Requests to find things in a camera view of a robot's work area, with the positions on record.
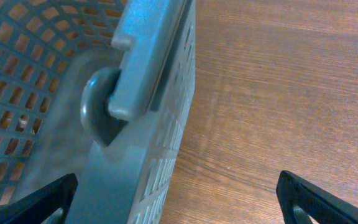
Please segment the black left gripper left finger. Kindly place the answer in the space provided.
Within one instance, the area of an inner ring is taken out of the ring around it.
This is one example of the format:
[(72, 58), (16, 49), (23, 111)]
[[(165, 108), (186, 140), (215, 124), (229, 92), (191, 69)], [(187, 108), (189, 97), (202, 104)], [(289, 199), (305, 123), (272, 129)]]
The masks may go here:
[(0, 224), (65, 223), (78, 186), (74, 173), (66, 174), (0, 210)]

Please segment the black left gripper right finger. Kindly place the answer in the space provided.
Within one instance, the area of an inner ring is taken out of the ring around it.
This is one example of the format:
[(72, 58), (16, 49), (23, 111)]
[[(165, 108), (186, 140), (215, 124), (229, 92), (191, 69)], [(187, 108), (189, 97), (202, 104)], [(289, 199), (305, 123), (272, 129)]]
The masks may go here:
[(276, 194), (286, 224), (355, 223), (358, 208), (294, 173), (280, 173)]

